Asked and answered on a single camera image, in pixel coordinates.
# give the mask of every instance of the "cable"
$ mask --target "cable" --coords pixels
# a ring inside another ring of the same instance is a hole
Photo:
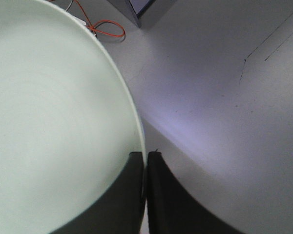
[[[68,5],[68,7],[65,9],[65,11],[68,11],[68,10],[70,9],[70,7],[72,6],[73,2],[74,2],[74,0],[71,0],[71,1],[70,1],[69,5]]]
[[[83,14],[84,14],[84,16],[85,16],[85,18],[86,18],[86,20],[87,20],[88,25],[86,25],[86,28],[88,28],[88,29],[89,29],[91,32],[93,32],[95,35],[96,35],[96,33],[101,33],[101,34],[105,34],[105,35],[108,35],[108,36],[111,36],[111,37],[115,37],[115,38],[121,38],[121,37],[125,36],[126,33],[125,33],[124,28],[123,28],[119,23],[117,23],[117,22],[115,22],[115,21],[108,20],[108,19],[102,19],[102,20],[96,22],[95,24],[92,24],[91,21],[90,21],[90,19],[89,19],[89,17],[88,17],[88,15],[86,14],[86,12],[84,11],[83,7],[82,7],[81,4],[79,3],[79,1],[78,1],[78,0],[72,0],[72,2],[73,2],[73,1],[74,1],[75,3],[77,3],[77,5],[78,5],[79,8],[81,9],[81,11],[83,12]],[[122,33],[121,33],[121,34],[112,34],[112,33],[108,33],[108,32],[104,32],[104,31],[98,30],[97,28],[98,28],[100,25],[104,24],[104,23],[110,23],[110,24],[114,24],[114,25],[116,25],[117,27],[119,27],[119,28],[122,30]]]

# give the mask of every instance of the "scratch mark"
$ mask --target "scratch mark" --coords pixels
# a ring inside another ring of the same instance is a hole
[[[127,82],[130,83],[133,79],[138,78],[138,76],[141,74],[142,70],[144,69],[145,65],[142,66],[142,68],[139,70],[139,73],[135,76],[133,76],[131,79],[129,79]]]
[[[241,73],[240,80],[239,80],[239,85],[240,85],[241,80],[242,80],[242,76],[243,76],[243,72],[244,72],[244,68],[245,68],[245,63],[246,63],[246,59],[244,60],[244,64],[243,64],[243,68],[242,68],[242,73]]]
[[[276,27],[276,29],[269,34],[268,37],[266,37],[249,55],[247,58],[249,58],[262,44],[265,43],[265,41],[268,40],[268,38],[270,38],[291,16],[293,15],[293,12],[278,26]]]
[[[267,59],[269,59],[292,35],[293,32],[265,59],[265,61],[267,61]]]

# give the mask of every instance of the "white plate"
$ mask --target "white plate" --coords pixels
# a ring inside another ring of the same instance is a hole
[[[0,234],[69,222],[131,151],[142,127],[100,43],[51,3],[0,0]]]

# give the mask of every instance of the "black object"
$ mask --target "black object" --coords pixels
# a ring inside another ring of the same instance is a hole
[[[147,160],[150,234],[241,234],[201,204],[177,181],[160,152]]]
[[[141,152],[129,159],[111,187],[86,211],[52,234],[138,234],[145,208]]]

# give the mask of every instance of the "orange cable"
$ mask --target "orange cable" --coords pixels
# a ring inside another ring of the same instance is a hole
[[[77,5],[79,6],[79,8],[81,9],[81,11],[83,12],[84,16],[86,17],[87,21],[88,21],[88,25],[86,26],[86,28],[88,28],[90,31],[94,32],[94,33],[102,33],[102,34],[105,34],[105,35],[108,35],[108,36],[111,36],[111,37],[115,37],[115,38],[121,38],[123,36],[125,36],[125,29],[117,22],[115,21],[112,21],[112,20],[109,20],[109,19],[102,19],[98,22],[96,22],[94,25],[91,23],[88,15],[86,14],[86,12],[84,11],[82,5],[79,3],[78,0],[73,0],[74,2],[77,3]],[[101,25],[101,24],[104,24],[104,23],[111,23],[111,24],[114,24],[116,25],[117,27],[119,27],[121,30],[122,30],[122,33],[121,34],[112,34],[112,33],[107,33],[107,32],[104,32],[104,31],[101,31],[101,30],[98,30],[97,28]]]

